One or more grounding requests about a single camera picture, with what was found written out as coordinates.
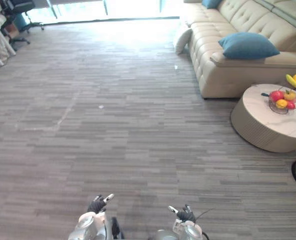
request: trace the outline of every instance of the marble tabletop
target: marble tabletop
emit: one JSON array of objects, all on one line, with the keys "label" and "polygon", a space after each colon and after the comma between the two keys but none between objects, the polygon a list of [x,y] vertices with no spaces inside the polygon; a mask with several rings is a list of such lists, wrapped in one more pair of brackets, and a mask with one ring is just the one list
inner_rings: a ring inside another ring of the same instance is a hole
[{"label": "marble tabletop", "polygon": [[244,106],[261,124],[280,134],[296,138],[296,109],[289,110],[287,114],[278,114],[270,109],[269,98],[261,95],[270,94],[279,88],[281,86],[275,84],[258,84],[248,88],[242,97]]}]

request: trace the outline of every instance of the white pillow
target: white pillow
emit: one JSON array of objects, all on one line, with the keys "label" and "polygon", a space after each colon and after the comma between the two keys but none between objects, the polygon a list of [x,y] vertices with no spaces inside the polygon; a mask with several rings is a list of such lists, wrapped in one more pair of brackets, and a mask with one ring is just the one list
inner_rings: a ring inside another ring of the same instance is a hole
[{"label": "white pillow", "polygon": [[192,29],[187,27],[186,25],[181,25],[180,28],[177,30],[173,39],[173,46],[177,55],[182,53],[185,45],[190,39],[191,33]]}]

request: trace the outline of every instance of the sofa armrest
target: sofa armrest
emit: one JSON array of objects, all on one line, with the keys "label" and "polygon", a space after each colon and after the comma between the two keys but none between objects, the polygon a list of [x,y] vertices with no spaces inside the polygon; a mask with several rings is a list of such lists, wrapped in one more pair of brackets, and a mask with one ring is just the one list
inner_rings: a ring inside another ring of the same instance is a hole
[{"label": "sofa armrest", "polygon": [[185,4],[200,4],[200,0],[183,0]]},{"label": "sofa armrest", "polygon": [[296,52],[282,51],[280,54],[255,60],[230,59],[223,52],[215,52],[210,60],[218,67],[254,67],[296,69]]}]

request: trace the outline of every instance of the coffee table base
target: coffee table base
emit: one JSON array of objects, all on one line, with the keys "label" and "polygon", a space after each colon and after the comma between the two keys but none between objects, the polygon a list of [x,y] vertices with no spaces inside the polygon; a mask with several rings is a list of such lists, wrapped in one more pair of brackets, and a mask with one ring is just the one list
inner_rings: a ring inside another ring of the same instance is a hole
[{"label": "coffee table base", "polygon": [[231,112],[231,123],[241,137],[258,148],[275,153],[296,150],[295,137],[273,131],[258,122],[245,108],[243,98]]}]

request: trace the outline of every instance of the banana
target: banana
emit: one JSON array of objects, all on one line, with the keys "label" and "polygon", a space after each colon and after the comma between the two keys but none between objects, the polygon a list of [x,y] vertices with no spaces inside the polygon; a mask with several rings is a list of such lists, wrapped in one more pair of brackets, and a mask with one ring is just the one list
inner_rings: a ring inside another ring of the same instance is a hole
[{"label": "banana", "polygon": [[294,86],[296,88],[296,81],[293,79],[293,77],[291,77],[289,74],[286,75],[287,81],[289,82],[289,84],[291,84],[292,86]]}]

